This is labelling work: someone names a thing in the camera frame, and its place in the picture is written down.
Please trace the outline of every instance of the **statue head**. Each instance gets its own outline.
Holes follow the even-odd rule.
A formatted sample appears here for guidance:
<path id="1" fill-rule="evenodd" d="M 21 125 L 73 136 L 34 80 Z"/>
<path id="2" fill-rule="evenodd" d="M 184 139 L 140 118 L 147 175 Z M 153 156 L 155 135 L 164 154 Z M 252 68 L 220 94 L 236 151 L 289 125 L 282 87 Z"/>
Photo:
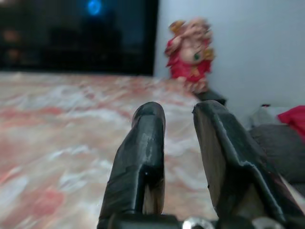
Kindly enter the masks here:
<path id="1" fill-rule="evenodd" d="M 203 40 L 208 28 L 209 26 L 207 21 L 198 17 L 194 18 L 186 25 L 185 33 L 192 39 Z"/>

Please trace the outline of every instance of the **tv screen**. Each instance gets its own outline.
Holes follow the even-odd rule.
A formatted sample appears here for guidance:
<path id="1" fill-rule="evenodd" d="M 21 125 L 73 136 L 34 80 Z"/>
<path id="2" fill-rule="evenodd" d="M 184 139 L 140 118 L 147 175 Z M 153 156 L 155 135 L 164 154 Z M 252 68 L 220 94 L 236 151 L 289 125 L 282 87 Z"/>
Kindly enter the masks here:
<path id="1" fill-rule="evenodd" d="M 152 75 L 157 12 L 157 0 L 0 0 L 0 66 Z"/>

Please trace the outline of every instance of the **red figurine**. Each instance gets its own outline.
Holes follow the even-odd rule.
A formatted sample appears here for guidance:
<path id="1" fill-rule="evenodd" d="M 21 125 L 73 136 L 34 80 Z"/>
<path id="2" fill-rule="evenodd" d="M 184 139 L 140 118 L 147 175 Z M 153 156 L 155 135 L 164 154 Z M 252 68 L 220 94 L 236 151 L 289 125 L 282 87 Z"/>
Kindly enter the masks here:
<path id="1" fill-rule="evenodd" d="M 214 50 L 210 47 L 212 32 L 202 18 L 195 18 L 188 24 L 175 21 L 170 30 L 175 37 L 168 41 L 165 54 L 169 57 L 173 79 L 185 83 L 190 91 L 207 91 L 205 74 L 211 71 Z"/>

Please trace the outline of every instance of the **black plastic part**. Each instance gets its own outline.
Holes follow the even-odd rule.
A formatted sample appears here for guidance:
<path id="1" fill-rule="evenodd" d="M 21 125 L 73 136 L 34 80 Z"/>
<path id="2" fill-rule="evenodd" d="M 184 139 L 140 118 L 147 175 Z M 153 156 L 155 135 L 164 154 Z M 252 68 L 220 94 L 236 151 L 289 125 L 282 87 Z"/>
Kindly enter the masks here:
<path id="1" fill-rule="evenodd" d="M 97 228 L 107 228 L 113 214 L 161 214 L 164 133 L 163 108 L 154 102 L 140 106 L 131 131 L 116 153 Z"/>
<path id="2" fill-rule="evenodd" d="M 215 229 L 255 229 L 251 221 L 240 217 L 231 216 L 229 218 L 219 219 Z"/>
<path id="3" fill-rule="evenodd" d="M 206 101 L 197 104 L 193 114 L 202 157 L 210 160 L 203 163 L 214 163 L 204 168 L 210 186 L 221 182 L 213 174 L 221 169 L 221 157 L 225 161 L 224 180 L 218 184 L 220 194 L 214 203 L 219 218 L 235 214 L 251 184 L 257 190 L 267 216 L 286 226 L 290 216 L 304 216 L 277 171 L 262 156 L 262 149 L 224 106 L 216 101 Z M 215 139 L 208 138 L 212 131 Z M 220 145 L 221 155 L 207 147 L 209 141 Z"/>
<path id="4" fill-rule="evenodd" d="M 108 229 L 181 229 L 182 224 L 171 215 L 118 214 L 109 221 Z"/>

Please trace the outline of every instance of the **marble table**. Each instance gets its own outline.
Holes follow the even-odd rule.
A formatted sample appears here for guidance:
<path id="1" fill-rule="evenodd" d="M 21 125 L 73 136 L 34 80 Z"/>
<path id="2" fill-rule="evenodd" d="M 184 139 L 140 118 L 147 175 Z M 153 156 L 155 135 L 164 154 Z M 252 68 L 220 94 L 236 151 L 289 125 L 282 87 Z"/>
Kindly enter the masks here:
<path id="1" fill-rule="evenodd" d="M 0 229 L 95 228 L 135 110 L 166 115 L 164 213 L 216 219 L 191 94 L 145 77 L 0 74 Z M 304 199 L 296 196 L 305 208 Z"/>

